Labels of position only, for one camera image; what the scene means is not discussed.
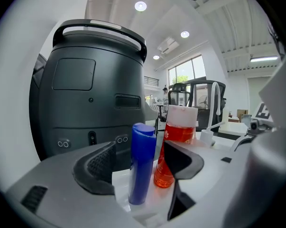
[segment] blue bottle cap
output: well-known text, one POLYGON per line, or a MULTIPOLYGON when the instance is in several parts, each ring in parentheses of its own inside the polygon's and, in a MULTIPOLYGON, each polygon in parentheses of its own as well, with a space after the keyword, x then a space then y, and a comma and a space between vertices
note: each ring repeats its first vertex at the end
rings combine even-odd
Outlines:
POLYGON ((138 131, 141 134, 147 135, 147 136, 153 136, 155 128, 152 126, 148 126, 143 123, 136 123, 133 125, 133 129, 138 131))

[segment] handle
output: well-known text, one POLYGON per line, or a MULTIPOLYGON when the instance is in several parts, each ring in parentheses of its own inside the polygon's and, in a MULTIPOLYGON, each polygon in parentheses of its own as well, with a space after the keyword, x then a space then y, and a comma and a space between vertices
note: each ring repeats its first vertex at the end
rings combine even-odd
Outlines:
POLYGON ((144 38, 142 38, 142 36, 120 25, 112 24, 109 22, 101 21, 101 20, 72 19, 72 20, 65 21, 64 23, 61 24, 61 26, 54 33, 53 46, 55 46, 63 38, 64 29, 69 28, 69 27, 77 27, 77 26, 107 29, 107 30, 111 30, 111 31, 120 33, 122 35, 128 36, 129 38, 137 41, 141 45, 141 50, 139 51, 139 54, 141 58, 143 59, 143 62, 146 60, 147 47, 146 47, 146 41, 144 38))

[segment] window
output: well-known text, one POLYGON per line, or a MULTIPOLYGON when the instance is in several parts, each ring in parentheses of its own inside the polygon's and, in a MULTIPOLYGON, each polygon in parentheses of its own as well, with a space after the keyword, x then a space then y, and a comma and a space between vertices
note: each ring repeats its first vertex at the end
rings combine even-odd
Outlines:
POLYGON ((146 95, 145 101, 147 102, 148 105, 152 105, 153 104, 153 95, 146 95))
POLYGON ((202 56, 198 56, 184 62, 169 71, 169 85, 182 83, 191 79, 206 76, 205 66, 202 56))

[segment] blue bottle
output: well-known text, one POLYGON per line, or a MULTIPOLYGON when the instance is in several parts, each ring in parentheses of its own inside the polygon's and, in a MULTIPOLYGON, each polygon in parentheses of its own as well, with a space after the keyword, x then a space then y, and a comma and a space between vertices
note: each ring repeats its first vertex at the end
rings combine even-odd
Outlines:
POLYGON ((143 123, 132 127, 128 200, 134 205, 144 203, 147 196, 157 144, 154 131, 154 127, 143 123))

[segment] black vent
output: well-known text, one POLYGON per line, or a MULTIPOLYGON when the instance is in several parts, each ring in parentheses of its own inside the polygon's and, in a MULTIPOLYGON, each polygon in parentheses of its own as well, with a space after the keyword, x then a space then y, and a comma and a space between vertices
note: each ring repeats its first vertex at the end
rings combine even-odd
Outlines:
POLYGON ((47 190, 48 188, 41 186, 32 187, 22 200, 21 204, 32 213, 35 213, 47 190))
POLYGON ((87 164, 87 171, 97 180, 112 184, 112 170, 115 165, 115 151, 110 148, 104 151, 87 164))

